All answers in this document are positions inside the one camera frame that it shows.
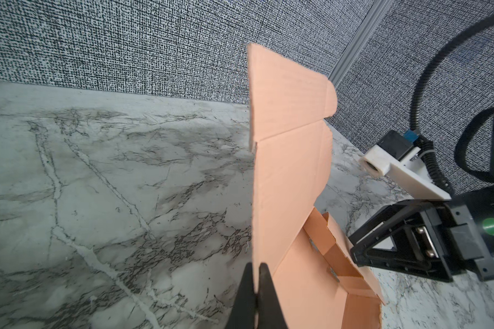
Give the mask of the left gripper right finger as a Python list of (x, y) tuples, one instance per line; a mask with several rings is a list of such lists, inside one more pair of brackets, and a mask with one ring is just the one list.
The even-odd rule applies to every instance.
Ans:
[(257, 294), (258, 328), (285, 328), (285, 318), (281, 310), (274, 282), (266, 263), (259, 267), (259, 289)]

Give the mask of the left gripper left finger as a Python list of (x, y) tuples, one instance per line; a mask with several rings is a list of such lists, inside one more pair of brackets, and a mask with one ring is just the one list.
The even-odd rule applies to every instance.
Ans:
[(247, 263), (225, 329), (254, 329), (256, 307), (252, 263)]

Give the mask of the pink paper box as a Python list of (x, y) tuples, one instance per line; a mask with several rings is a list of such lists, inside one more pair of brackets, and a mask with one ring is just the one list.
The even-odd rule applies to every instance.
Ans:
[(384, 298), (329, 213), (315, 208), (332, 164), (325, 119), (338, 105), (333, 84), (261, 45), (247, 47), (251, 105), (252, 265), (272, 276), (286, 328), (380, 328)]

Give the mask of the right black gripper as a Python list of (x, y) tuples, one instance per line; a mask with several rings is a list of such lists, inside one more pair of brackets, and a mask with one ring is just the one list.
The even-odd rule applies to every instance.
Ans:
[[(424, 221), (422, 212), (428, 218)], [(385, 249), (359, 249), (390, 238), (394, 248), (431, 248), (435, 256), (418, 259)], [(482, 282), (494, 280), (494, 187), (451, 200), (405, 200), (380, 208), (349, 236), (350, 255), (359, 267), (452, 282), (470, 271)]]

